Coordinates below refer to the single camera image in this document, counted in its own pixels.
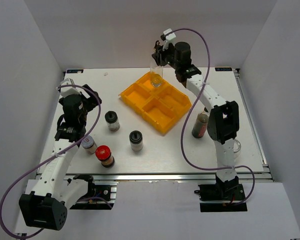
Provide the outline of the clear oil bottle gold spout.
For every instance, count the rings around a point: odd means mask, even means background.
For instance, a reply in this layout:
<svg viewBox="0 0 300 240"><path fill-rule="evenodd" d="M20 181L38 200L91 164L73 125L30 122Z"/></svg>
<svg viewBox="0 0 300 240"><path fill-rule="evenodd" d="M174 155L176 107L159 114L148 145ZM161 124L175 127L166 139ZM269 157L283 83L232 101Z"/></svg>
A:
<svg viewBox="0 0 300 240"><path fill-rule="evenodd" d="M154 88L163 84L163 67L157 65L153 58L150 59L150 83Z"/></svg>

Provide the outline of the black-cap white spice jar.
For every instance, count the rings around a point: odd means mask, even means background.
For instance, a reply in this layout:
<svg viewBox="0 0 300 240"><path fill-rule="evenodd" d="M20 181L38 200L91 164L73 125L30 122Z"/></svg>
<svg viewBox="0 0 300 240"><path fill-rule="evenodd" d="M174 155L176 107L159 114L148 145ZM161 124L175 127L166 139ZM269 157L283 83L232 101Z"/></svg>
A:
<svg viewBox="0 0 300 240"><path fill-rule="evenodd" d="M143 149L143 135L140 131L134 130L129 134L130 146L133 151L140 151Z"/></svg>

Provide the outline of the dark sauce bottle black cap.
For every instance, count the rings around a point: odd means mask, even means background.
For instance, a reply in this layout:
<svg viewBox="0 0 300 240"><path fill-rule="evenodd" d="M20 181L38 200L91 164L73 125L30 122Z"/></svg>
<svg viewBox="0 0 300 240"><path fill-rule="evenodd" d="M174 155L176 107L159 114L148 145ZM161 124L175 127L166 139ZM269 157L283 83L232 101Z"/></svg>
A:
<svg viewBox="0 0 300 240"><path fill-rule="evenodd" d="M199 113L196 117L195 123L192 128L192 136L200 139L204 136L209 122L209 111L204 108L203 112Z"/></svg>

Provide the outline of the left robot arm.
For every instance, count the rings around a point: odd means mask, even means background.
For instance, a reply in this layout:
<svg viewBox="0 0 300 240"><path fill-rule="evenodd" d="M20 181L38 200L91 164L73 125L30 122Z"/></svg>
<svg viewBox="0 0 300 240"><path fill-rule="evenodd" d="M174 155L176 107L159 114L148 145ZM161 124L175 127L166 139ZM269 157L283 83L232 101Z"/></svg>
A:
<svg viewBox="0 0 300 240"><path fill-rule="evenodd" d="M58 90L63 114L57 122L51 159L30 193L22 194L18 202L28 227L56 231L63 228L68 210L77 200L95 196L96 187L84 179L71 180L67 187L63 184L70 163L88 134L88 113L102 103L98 93L87 84L64 84Z"/></svg>

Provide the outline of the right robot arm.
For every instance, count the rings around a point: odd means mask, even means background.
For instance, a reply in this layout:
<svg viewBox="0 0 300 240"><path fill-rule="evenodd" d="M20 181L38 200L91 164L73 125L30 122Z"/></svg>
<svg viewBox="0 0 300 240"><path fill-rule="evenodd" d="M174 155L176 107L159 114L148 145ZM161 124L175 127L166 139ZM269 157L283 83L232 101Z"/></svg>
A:
<svg viewBox="0 0 300 240"><path fill-rule="evenodd" d="M239 186L234 153L239 131L239 105L236 101L225 100L207 84L207 78L192 63L188 43L160 44L156 41L153 51L151 56L155 63L161 67L172 67L177 80L207 109L207 133L214 142L217 159L215 192L223 200L232 200Z"/></svg>

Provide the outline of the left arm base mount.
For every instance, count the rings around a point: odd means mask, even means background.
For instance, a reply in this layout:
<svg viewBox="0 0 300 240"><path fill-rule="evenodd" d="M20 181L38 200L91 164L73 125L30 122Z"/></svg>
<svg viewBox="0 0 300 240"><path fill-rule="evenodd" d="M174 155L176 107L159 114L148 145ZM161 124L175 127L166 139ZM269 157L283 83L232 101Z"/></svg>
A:
<svg viewBox="0 0 300 240"><path fill-rule="evenodd" d="M70 210L111 210L106 202L111 207L114 205L114 201L117 193L117 186L108 183L96 183L92 175L78 174L73 178L68 178L67 185L74 180L84 180L88 182L88 191L85 195L79 198L79 202L75 203Z"/></svg>

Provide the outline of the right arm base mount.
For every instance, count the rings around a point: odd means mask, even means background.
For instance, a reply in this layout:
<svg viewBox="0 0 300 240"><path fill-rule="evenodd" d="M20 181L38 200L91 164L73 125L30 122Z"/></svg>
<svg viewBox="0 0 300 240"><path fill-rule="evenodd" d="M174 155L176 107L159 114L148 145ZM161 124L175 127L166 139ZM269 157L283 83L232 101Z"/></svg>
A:
<svg viewBox="0 0 300 240"><path fill-rule="evenodd" d="M222 195L215 184L200 184L198 189L193 191L199 197L201 213L230 213L247 212L247 204L243 201L246 196L242 184Z"/></svg>

